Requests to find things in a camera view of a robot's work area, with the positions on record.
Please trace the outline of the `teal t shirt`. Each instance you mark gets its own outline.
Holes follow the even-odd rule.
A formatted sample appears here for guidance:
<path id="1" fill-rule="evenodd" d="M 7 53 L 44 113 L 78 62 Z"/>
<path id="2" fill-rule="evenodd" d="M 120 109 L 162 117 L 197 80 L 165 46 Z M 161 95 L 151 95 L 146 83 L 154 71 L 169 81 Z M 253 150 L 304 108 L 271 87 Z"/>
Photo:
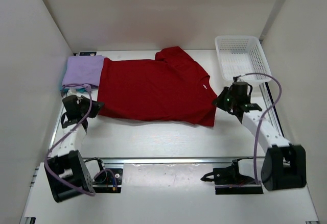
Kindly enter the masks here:
<path id="1" fill-rule="evenodd" d="M 86 93 L 86 89 L 82 87 L 65 87 L 60 89 L 61 92 L 67 93 L 71 91 L 72 93 Z"/>

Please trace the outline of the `lilac t shirt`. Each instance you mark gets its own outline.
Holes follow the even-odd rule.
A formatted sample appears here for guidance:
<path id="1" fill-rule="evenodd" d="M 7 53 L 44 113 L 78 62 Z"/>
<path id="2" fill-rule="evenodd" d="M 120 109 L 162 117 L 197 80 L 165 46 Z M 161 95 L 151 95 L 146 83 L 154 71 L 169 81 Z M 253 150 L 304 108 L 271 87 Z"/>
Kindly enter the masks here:
<path id="1" fill-rule="evenodd" d="M 69 84 L 87 84 L 98 88 L 104 64 L 104 56 L 71 56 L 62 81 L 62 88 Z"/>

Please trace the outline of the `red t shirt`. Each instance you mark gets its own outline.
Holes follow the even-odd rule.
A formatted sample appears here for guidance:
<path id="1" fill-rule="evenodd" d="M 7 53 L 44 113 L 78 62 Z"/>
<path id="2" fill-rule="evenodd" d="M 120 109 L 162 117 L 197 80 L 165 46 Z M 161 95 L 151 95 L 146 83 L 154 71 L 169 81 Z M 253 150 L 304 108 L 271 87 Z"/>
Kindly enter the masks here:
<path id="1" fill-rule="evenodd" d="M 104 59 L 98 88 L 100 115 L 141 121 L 182 121 L 213 127 L 217 97 L 205 69 L 180 47 L 154 59 Z"/>

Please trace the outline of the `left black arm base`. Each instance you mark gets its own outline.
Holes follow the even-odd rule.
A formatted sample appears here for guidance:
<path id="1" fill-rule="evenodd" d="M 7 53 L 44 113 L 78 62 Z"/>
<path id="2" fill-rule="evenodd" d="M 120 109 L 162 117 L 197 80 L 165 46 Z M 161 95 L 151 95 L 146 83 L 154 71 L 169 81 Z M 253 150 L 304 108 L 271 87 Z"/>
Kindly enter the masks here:
<path id="1" fill-rule="evenodd" d="M 116 163 L 110 160 L 103 160 L 103 170 L 97 174 L 93 181 L 93 188 L 96 193 L 121 193 L 123 183 L 123 163 Z"/>

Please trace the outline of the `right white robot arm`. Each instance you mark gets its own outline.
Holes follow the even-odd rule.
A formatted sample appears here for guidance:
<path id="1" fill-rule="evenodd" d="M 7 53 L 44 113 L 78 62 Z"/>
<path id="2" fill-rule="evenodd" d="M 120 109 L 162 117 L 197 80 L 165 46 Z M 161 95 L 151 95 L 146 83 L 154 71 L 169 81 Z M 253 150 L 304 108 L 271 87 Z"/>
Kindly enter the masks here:
<path id="1" fill-rule="evenodd" d="M 293 145 L 266 119 L 266 111 L 251 102 L 253 87 L 242 81 L 224 87 L 213 101 L 217 108 L 235 116 L 254 136 L 254 154 L 258 147 L 265 153 L 263 162 L 257 156 L 236 159 L 231 166 L 215 176 L 229 175 L 235 184 L 261 183 L 269 190 L 303 188 L 307 184 L 306 151 L 301 145 Z"/>

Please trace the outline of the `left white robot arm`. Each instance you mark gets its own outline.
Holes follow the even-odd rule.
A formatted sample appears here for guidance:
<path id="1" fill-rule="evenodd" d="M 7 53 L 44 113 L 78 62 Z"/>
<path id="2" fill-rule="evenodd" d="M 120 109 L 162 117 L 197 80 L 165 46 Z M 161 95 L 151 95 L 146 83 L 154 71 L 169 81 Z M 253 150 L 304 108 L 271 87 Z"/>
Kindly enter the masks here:
<path id="1" fill-rule="evenodd" d="M 93 182 L 102 183 L 107 170 L 99 158 L 84 162 L 79 150 L 87 134 L 88 118 L 95 118 L 104 103 L 84 96 L 70 95 L 62 99 L 64 113 L 61 128 L 64 136 L 50 148 L 44 168 L 55 202 L 79 195 L 95 196 Z"/>

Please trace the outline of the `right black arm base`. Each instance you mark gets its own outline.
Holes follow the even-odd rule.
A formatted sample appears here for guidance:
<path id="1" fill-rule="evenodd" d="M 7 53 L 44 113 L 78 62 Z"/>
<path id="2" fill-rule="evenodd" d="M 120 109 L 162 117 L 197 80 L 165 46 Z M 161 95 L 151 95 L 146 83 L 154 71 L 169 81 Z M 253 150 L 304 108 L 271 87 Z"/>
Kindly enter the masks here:
<path id="1" fill-rule="evenodd" d="M 261 185 L 255 183 L 254 177 L 242 175 L 239 171 L 241 159 L 232 160 L 228 167 L 214 167 L 200 179 L 213 182 L 215 195 L 259 195 L 263 194 Z"/>

